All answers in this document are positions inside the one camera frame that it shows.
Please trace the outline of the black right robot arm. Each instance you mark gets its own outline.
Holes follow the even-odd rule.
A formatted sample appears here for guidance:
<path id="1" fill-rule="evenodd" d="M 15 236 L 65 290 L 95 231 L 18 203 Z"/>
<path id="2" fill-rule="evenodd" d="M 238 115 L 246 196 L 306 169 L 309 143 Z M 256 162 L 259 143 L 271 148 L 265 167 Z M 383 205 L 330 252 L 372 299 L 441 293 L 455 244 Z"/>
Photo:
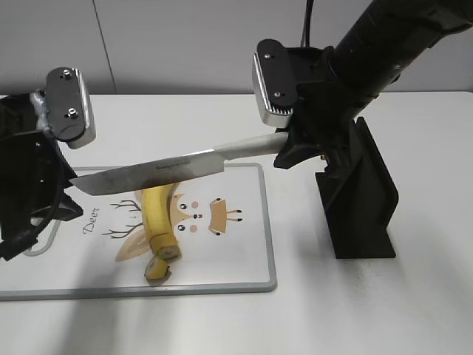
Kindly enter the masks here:
<path id="1" fill-rule="evenodd" d="M 373 1 L 334 47 L 259 42 L 269 104 L 289 112 L 289 138 L 274 166 L 323 155 L 346 169 L 352 121 L 425 50 L 472 27 L 470 1 Z"/>

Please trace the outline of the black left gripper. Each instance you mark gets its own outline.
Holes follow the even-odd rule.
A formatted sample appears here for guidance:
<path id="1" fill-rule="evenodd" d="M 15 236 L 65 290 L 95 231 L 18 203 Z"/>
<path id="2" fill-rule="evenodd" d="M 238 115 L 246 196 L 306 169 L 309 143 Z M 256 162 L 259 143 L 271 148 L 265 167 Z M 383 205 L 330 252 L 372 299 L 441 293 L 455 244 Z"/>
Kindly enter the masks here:
<path id="1" fill-rule="evenodd" d="M 38 242 L 52 220 L 71 221 L 83 209 L 65 193 L 76 176 L 47 126 L 45 95 L 1 99 L 1 258 Z"/>

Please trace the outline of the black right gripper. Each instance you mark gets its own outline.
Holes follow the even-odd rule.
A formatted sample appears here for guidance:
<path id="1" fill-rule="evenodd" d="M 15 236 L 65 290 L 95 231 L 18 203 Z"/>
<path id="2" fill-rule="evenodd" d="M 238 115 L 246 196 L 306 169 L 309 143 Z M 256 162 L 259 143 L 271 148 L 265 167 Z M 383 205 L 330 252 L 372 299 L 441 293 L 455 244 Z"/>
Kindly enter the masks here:
<path id="1" fill-rule="evenodd" d="M 277 129 L 288 136 L 273 166 L 290 169 L 325 156 L 331 172 L 347 168 L 350 124 L 379 94 L 378 52 L 342 46 L 287 51 L 298 99 L 287 129 Z"/>

